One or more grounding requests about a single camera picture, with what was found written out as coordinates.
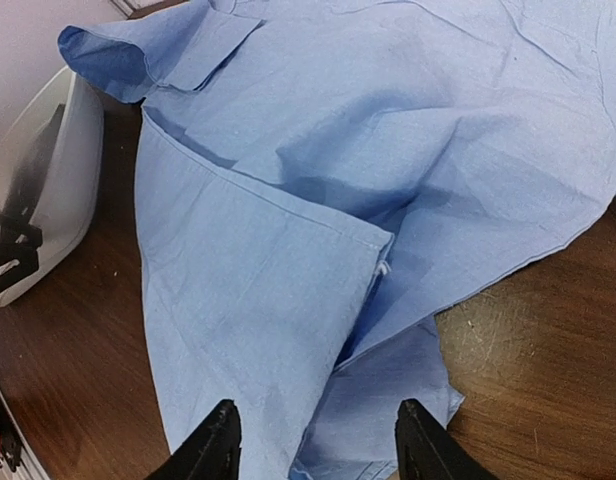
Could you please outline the light blue shirt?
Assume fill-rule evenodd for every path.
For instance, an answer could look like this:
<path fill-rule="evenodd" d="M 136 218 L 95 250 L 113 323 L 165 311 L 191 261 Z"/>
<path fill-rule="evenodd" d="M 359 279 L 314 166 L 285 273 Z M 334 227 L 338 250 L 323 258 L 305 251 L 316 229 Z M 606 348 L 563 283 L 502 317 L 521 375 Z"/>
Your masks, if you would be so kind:
<path fill-rule="evenodd" d="M 384 479 L 400 403 L 462 403 L 434 317 L 616 198 L 615 1 L 189 1 L 69 26 L 139 103 L 168 446 L 223 399 L 244 479 Z"/>

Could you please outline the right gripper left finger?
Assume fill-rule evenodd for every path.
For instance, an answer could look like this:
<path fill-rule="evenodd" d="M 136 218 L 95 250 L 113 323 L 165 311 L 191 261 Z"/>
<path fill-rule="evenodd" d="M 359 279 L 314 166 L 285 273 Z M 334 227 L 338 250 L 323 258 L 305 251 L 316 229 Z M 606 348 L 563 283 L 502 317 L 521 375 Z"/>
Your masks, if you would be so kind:
<path fill-rule="evenodd" d="M 237 406 L 221 400 L 173 455 L 172 479 L 237 479 L 241 442 Z"/>

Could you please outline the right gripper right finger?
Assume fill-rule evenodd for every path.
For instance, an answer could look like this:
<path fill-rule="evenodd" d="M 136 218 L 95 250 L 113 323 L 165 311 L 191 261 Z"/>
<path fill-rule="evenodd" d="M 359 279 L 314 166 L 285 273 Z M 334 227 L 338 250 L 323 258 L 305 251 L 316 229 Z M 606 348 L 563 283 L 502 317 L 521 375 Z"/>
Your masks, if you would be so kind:
<path fill-rule="evenodd" d="M 395 438 L 401 480 L 497 480 L 416 399 L 401 402 Z"/>

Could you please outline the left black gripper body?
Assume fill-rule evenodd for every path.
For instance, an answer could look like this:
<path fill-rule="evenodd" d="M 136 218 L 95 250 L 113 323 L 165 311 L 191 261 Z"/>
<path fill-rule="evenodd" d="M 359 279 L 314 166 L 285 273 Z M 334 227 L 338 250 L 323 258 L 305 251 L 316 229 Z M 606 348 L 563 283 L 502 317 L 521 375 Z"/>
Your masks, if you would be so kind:
<path fill-rule="evenodd" d="M 0 295 L 39 271 L 43 233 L 31 224 L 33 213 L 18 201 L 0 210 Z"/>

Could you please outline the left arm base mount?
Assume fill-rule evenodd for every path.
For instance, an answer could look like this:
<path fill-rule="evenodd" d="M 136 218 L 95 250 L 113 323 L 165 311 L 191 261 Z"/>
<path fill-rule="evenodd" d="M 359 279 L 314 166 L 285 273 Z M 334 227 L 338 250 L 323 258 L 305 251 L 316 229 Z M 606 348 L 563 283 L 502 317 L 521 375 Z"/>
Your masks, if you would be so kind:
<path fill-rule="evenodd" d="M 0 479 L 27 479 L 23 444 L 0 389 Z"/>

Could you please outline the white plastic basket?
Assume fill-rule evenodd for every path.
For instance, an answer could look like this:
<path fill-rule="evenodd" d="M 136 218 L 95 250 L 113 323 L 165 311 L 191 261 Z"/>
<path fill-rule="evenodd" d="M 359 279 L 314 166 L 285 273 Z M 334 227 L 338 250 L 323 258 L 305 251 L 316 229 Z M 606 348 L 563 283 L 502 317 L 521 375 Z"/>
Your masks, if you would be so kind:
<path fill-rule="evenodd" d="M 0 295 L 0 308 L 25 294 L 82 241 L 99 188 L 104 110 L 93 88 L 67 67 L 37 93 L 0 144 L 0 210 L 34 208 L 43 233 L 36 274 Z"/>

